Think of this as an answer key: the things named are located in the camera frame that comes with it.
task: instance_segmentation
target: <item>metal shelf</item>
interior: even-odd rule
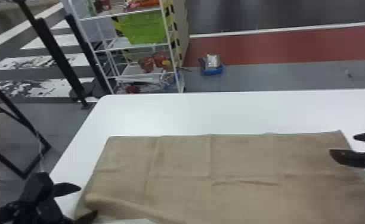
[[[100,18],[108,18],[108,17],[114,17],[114,16],[125,16],[125,15],[131,15],[131,14],[137,14],[137,13],[147,13],[152,11],[160,11],[160,6],[155,7],[144,7],[144,8],[136,8],[133,10],[126,11],[123,7],[118,6],[112,6],[112,9],[109,11],[103,11],[99,13],[98,15],[80,18],[80,21],[85,20],[97,20]]]
[[[106,49],[98,48],[95,50],[98,52],[106,52],[106,51],[117,51],[123,49],[134,49],[134,48],[152,48],[154,46],[167,46],[168,43],[147,43],[147,44],[131,44],[126,37],[116,37],[110,41],[109,45]]]
[[[78,5],[75,7],[73,1],[79,3],[87,2],[87,0],[69,0],[73,15],[76,17],[78,26],[82,29],[84,38],[88,41],[91,51],[94,53],[95,60],[100,66],[102,75],[106,79],[115,79],[118,81],[118,86],[123,86],[123,83],[131,82],[147,82],[168,86],[176,86],[178,92],[182,92],[184,88],[184,77],[178,74],[177,67],[179,64],[179,55],[174,50],[172,41],[175,41],[177,30],[172,19],[168,19],[166,14],[171,12],[171,4],[168,0],[160,0],[159,5],[153,7],[135,8],[133,10],[126,10],[123,4],[124,0],[112,0],[111,10],[103,11],[98,15],[91,16],[89,8],[92,7],[86,4],[85,7]],[[130,14],[147,13],[152,11],[160,11],[163,26],[166,30],[165,37],[160,43],[148,44],[131,44],[127,37],[120,36],[112,25],[112,17],[123,17]],[[83,21],[91,21],[84,23],[88,27],[84,29]],[[168,52],[166,58],[169,57],[173,66],[172,71],[166,71],[162,68],[155,67],[151,73],[145,73],[143,69],[137,64],[141,58],[152,57],[155,52]],[[170,77],[175,76],[174,83],[170,83]]]

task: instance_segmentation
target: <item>shelf rack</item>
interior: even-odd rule
[[[159,0],[160,5],[154,7],[136,8],[134,10],[126,10],[123,7],[123,0],[110,0],[112,3],[111,10],[97,13],[94,3],[89,0],[68,0],[71,12],[75,17],[76,23],[86,41],[94,53],[95,60],[99,66],[102,75],[105,77],[111,93],[115,93],[115,89],[123,86],[124,83],[144,82],[154,83],[162,86],[165,84],[165,77],[173,75],[174,83],[166,83],[167,85],[176,85],[177,91],[184,91],[184,75],[179,73],[178,68],[182,65],[181,54],[175,49],[177,37],[177,25],[171,22],[170,13],[175,10],[172,4],[173,0]],[[161,43],[150,44],[131,44],[128,38],[119,36],[112,26],[113,17],[122,17],[130,14],[147,13],[152,11],[160,11],[163,18],[166,36]],[[157,68],[151,73],[144,73],[141,67],[132,60],[129,55],[135,54],[135,59],[139,58],[139,50],[146,50],[142,54],[148,54],[148,49],[152,53],[162,49],[168,52],[169,60],[172,63],[172,69],[166,71]],[[117,80],[117,86],[110,86],[109,79]]]

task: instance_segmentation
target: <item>chair leg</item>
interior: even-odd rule
[[[14,165],[14,163],[10,162],[6,157],[4,157],[2,154],[0,154],[0,162],[4,165],[7,166],[7,168],[9,168],[11,171],[13,171],[15,174],[17,174],[19,177],[26,179],[27,178],[27,174],[25,174],[24,172],[22,172],[17,166]]]

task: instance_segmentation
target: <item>cloth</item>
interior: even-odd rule
[[[111,137],[83,205],[158,223],[365,223],[365,172],[341,132]]]

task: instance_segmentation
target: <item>blue container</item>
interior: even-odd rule
[[[218,67],[217,69],[208,69],[208,70],[205,70],[203,67],[201,67],[202,69],[202,74],[204,76],[214,76],[216,74],[221,74],[224,70],[224,65],[223,63],[220,65],[220,67]]]

